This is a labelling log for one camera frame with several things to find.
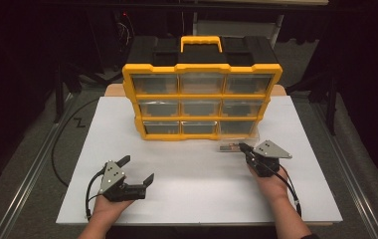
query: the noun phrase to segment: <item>hand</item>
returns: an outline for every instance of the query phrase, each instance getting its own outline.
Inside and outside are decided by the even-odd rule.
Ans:
[[[104,196],[96,198],[93,216],[80,238],[104,238],[111,225],[134,201],[110,202]]]
[[[258,183],[261,192],[267,198],[269,203],[276,201],[277,199],[288,199],[286,185],[275,175],[271,177],[259,177],[255,171],[247,164],[249,171]],[[287,180],[287,174],[284,170],[280,169],[278,174]]]

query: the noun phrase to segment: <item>yellow plastic organizer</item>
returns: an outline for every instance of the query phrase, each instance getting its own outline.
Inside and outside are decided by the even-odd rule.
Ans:
[[[282,71],[263,37],[135,37],[123,86],[144,139],[250,138]]]

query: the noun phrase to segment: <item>white table surface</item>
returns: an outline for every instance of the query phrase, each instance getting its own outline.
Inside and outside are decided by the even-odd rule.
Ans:
[[[219,152],[214,140],[146,141],[136,131],[131,103],[104,97],[95,116],[59,212],[57,223],[85,224],[91,178],[109,161],[130,155],[123,167],[128,184],[155,173],[146,198],[127,208],[117,225],[258,225],[272,213],[241,152]],[[272,97],[259,124],[260,142],[270,139],[292,154],[281,159],[308,223],[342,221],[290,97]],[[99,189],[101,177],[91,195]]]

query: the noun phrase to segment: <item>yellow handle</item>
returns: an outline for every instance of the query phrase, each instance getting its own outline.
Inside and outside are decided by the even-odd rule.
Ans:
[[[217,44],[218,51],[223,52],[220,38],[217,36],[184,36],[180,40],[180,52],[183,52],[185,44]]]

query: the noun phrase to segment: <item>human hand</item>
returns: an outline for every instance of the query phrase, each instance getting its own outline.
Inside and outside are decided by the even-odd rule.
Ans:
[[[259,177],[248,164],[247,166],[260,187],[260,191],[263,193],[269,203],[272,203],[280,198],[288,199],[287,187],[278,177],[275,175],[271,177]],[[278,174],[287,180],[287,174],[284,170],[280,169]]]
[[[95,200],[93,216],[79,238],[104,238],[111,225],[134,201],[110,202],[100,195]]]

